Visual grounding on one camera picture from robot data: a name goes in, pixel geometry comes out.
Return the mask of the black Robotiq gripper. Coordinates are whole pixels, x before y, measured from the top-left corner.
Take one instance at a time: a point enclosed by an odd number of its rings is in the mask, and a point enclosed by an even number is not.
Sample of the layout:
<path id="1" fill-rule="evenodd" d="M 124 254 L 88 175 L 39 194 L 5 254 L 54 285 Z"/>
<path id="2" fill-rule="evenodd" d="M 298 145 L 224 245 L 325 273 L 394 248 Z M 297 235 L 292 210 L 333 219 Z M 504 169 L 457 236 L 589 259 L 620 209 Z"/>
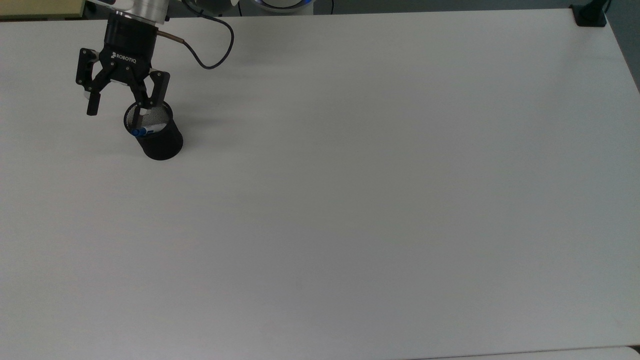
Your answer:
<path id="1" fill-rule="evenodd" d="M 101 92 L 110 82 L 130 85 L 135 100 L 134 117 L 164 103 L 170 74 L 151 69 L 158 28 L 122 14 L 111 13 L 107 20 L 103 49 L 78 51 L 75 83 L 82 86 L 87 98 L 88 116 L 96 116 Z M 151 95 L 146 79 L 151 79 Z"/>

